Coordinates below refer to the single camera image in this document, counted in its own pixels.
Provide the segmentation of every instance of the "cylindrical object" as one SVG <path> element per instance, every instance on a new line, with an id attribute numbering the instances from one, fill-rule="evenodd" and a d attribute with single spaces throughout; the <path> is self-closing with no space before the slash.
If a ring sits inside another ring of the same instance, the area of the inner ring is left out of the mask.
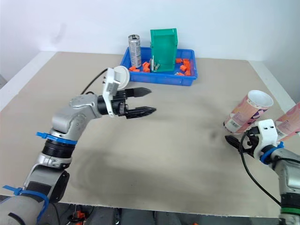
<path id="1" fill-rule="evenodd" d="M 137 34 L 129 35 L 128 42 L 131 66 L 139 68 L 142 65 L 140 36 Z"/>
<path id="2" fill-rule="evenodd" d="M 251 90 L 230 113 L 223 125 L 231 133 L 243 133 L 267 111 L 273 103 L 273 99 L 270 95 L 260 90 Z"/>
<path id="3" fill-rule="evenodd" d="M 74 148 L 74 144 L 65 144 L 47 139 L 42 153 L 56 158 L 71 158 Z"/>
<path id="4" fill-rule="evenodd" d="M 278 140 L 285 141 L 300 132 L 300 102 L 275 122 Z"/>

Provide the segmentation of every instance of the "silver can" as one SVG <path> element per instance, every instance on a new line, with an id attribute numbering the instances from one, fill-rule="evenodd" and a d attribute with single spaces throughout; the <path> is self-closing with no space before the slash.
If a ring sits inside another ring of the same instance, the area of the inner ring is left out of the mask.
<path id="1" fill-rule="evenodd" d="M 129 35 L 128 42 L 131 66 L 138 68 L 142 65 L 140 36 L 137 34 Z"/>

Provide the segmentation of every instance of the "green plastic bin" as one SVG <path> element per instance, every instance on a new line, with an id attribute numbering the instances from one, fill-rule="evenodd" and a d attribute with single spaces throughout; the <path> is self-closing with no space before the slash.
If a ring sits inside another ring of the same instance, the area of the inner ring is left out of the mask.
<path id="1" fill-rule="evenodd" d="M 160 64 L 157 71 L 173 71 L 177 51 L 177 31 L 173 29 L 150 30 L 151 54 L 155 64 Z"/>

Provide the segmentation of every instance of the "black cable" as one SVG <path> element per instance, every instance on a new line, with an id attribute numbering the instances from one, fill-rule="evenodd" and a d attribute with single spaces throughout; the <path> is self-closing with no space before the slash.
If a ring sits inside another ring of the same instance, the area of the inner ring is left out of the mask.
<path id="1" fill-rule="evenodd" d="M 69 204 L 69 207 L 61 214 L 60 219 L 62 218 L 62 216 L 69 211 L 69 209 L 71 208 L 72 204 Z"/>
<path id="2" fill-rule="evenodd" d="M 89 213 L 89 215 L 86 217 L 87 219 L 92 215 L 93 211 L 94 211 L 95 206 L 93 206 L 92 211 Z"/>
<path id="3" fill-rule="evenodd" d="M 58 214 L 58 210 L 57 210 L 56 206 L 53 203 L 50 203 L 50 204 L 53 205 L 53 207 L 55 209 L 56 216 L 57 216 L 57 223 L 58 223 L 58 225 L 60 225 L 60 216 Z"/>
<path id="4" fill-rule="evenodd" d="M 244 158 L 244 153 L 243 153 L 243 141 L 245 139 L 247 135 L 247 132 L 244 133 L 244 135 L 242 136 L 241 140 L 240 140 L 240 146 L 239 146 L 239 151 L 240 151 L 240 157 L 242 159 L 243 165 L 245 167 L 245 170 L 247 172 L 247 174 L 249 175 L 249 177 L 251 178 L 251 180 L 267 195 L 269 196 L 274 202 L 276 202 L 279 206 L 281 205 L 280 202 L 273 196 L 271 195 L 266 189 L 264 189 L 256 180 L 255 178 L 252 176 L 252 174 L 250 173 L 247 165 L 246 165 L 246 161 Z"/>
<path id="5" fill-rule="evenodd" d="M 94 95 L 95 93 L 92 92 L 92 91 L 88 91 L 88 92 L 86 92 L 85 94 L 86 94 L 86 95 L 87 95 L 87 94 L 93 94 L 93 95 Z"/>
<path id="6" fill-rule="evenodd" d="M 86 86 L 86 88 L 81 92 L 81 95 L 85 93 L 85 91 L 94 83 L 95 80 L 97 80 L 103 73 L 107 71 L 107 68 L 104 69 L 100 74 L 98 74 L 89 84 Z"/>
<path id="7" fill-rule="evenodd" d="M 276 158 L 276 159 L 273 160 L 273 163 L 277 163 L 278 161 L 281 161 L 281 160 L 291 161 L 291 162 L 299 163 L 300 164 L 299 160 L 296 160 L 296 159 L 293 159 L 293 158 Z"/>

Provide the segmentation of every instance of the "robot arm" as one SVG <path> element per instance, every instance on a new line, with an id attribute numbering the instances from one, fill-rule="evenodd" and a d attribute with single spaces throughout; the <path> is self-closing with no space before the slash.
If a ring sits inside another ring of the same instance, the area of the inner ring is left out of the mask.
<path id="1" fill-rule="evenodd" d="M 281 196 L 280 225 L 300 225 L 300 156 L 277 145 L 277 132 L 273 120 L 262 120 L 246 131 L 247 147 L 244 153 L 268 165 L 279 177 Z M 225 137 L 235 148 L 240 142 L 232 135 Z"/>
<path id="2" fill-rule="evenodd" d="M 127 119 L 147 116 L 156 109 L 138 107 L 128 109 L 128 97 L 142 97 L 151 93 L 146 88 L 117 90 L 119 82 L 113 69 L 108 68 L 102 96 L 85 94 L 73 98 L 68 106 L 54 114 L 52 128 L 37 133 L 46 139 L 45 146 L 27 176 L 22 188 L 13 190 L 16 196 L 0 203 L 0 225 L 33 225 L 40 219 L 49 203 L 60 201 L 64 195 L 72 161 L 72 152 L 92 119 L 102 115 L 126 116 Z"/>

